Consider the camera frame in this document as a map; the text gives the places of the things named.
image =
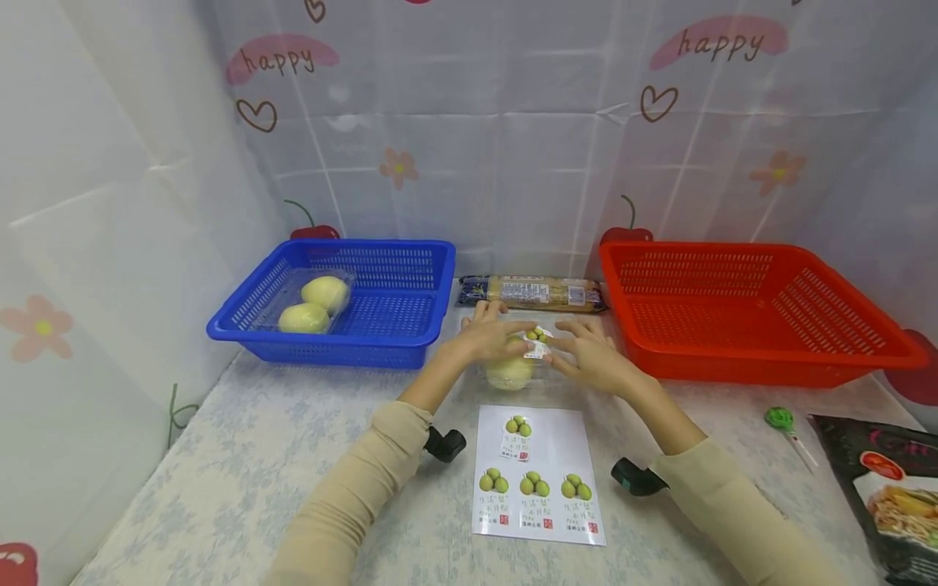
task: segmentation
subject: packaged bread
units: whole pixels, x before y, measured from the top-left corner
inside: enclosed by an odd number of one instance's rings
[[[500,299],[509,308],[598,313],[606,308],[599,283],[585,278],[488,275],[460,278],[457,305]]]

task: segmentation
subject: green scissors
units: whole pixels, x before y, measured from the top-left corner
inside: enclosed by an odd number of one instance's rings
[[[765,412],[765,423],[779,431],[785,432],[785,435],[787,435],[788,439],[792,442],[798,456],[805,462],[805,466],[808,466],[808,470],[814,473],[814,469],[818,467],[818,461],[814,459],[814,456],[811,455],[808,448],[801,443],[797,434],[794,433],[794,415],[792,415],[792,412],[784,407],[773,407]]]

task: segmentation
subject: black clip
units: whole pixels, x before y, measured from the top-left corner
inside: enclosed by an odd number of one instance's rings
[[[456,459],[465,447],[466,439],[456,429],[451,429],[443,437],[433,426],[430,426],[430,437],[423,445],[423,449],[430,452],[431,456],[446,464]]]
[[[651,496],[667,488],[668,483],[650,470],[642,470],[628,458],[615,462],[611,472],[615,481],[628,490],[628,493],[637,497]]]

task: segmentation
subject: table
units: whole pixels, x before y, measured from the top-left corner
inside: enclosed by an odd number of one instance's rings
[[[454,336],[468,313],[452,308],[441,339]],[[256,584],[310,489],[365,430],[375,408],[393,400],[414,376],[287,367],[240,354],[73,584]],[[824,549],[848,583],[882,584],[805,420],[807,413],[824,413],[920,428],[872,377],[833,392],[721,383],[665,387]],[[583,411],[608,547],[470,533],[480,404]],[[802,440],[822,461],[817,474],[763,422],[773,405],[795,413]],[[641,420],[618,399],[573,388],[506,394],[469,371],[435,426],[443,433],[459,429],[467,449],[451,464],[425,455],[416,478],[369,533],[354,584],[742,583],[667,493],[637,499],[609,476],[623,456],[645,466],[659,453]]]

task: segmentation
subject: blue plastic basket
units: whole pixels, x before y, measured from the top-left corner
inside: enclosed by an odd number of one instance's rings
[[[205,331],[268,362],[420,368],[440,336],[456,249],[439,240],[290,240],[221,306]],[[329,334],[288,334],[263,316],[301,303],[310,273],[354,272],[352,299]]]

